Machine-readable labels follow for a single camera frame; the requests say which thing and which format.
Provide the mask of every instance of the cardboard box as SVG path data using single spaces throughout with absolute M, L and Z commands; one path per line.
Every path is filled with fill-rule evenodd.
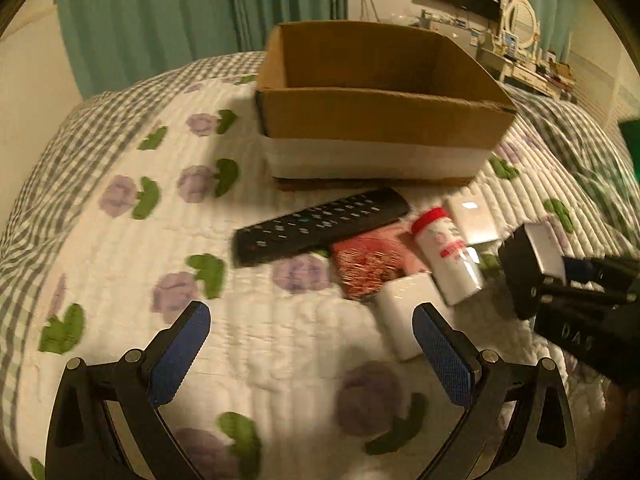
M 296 188 L 465 184 L 516 113 L 449 38 L 367 22 L 276 26 L 255 100 L 271 174 Z

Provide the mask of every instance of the red bottle cap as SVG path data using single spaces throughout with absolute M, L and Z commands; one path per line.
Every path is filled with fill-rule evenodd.
M 434 207 L 422 213 L 411 225 L 411 232 L 417 235 L 431 222 L 435 222 L 438 218 L 449 218 L 449 215 L 441 207 Z

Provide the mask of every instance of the white power adapter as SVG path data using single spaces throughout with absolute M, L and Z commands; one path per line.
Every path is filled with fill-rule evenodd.
M 426 272 L 386 282 L 376 294 L 376 307 L 400 361 L 422 354 L 414 336 L 412 319 L 415 307 L 427 302 L 441 312 L 447 309 L 435 283 Z

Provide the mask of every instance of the remote control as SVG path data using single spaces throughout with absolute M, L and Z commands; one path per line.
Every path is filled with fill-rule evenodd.
M 328 246 L 406 215 L 408 203 L 385 187 L 238 229 L 233 248 L 238 266 L 252 266 Z

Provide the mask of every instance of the metal pin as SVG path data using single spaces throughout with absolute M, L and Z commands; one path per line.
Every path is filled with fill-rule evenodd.
M 80 360 L 79 357 L 72 357 L 66 363 L 66 369 L 67 370 L 75 370 L 76 368 L 78 368 L 80 366 L 80 363 L 81 363 L 81 360 Z
M 142 357 L 142 352 L 137 348 L 134 348 L 133 350 L 129 350 L 126 354 L 124 354 L 124 360 L 127 363 L 137 363 L 138 361 L 140 361 L 141 357 Z
M 553 359 L 550 359 L 548 357 L 543 357 L 542 358 L 542 365 L 547 370 L 555 370 L 556 369 L 556 362 Z
M 493 350 L 482 350 L 482 353 L 480 355 L 482 356 L 482 359 L 484 359 L 488 363 L 497 363 L 498 359 L 500 358 L 500 356 Z

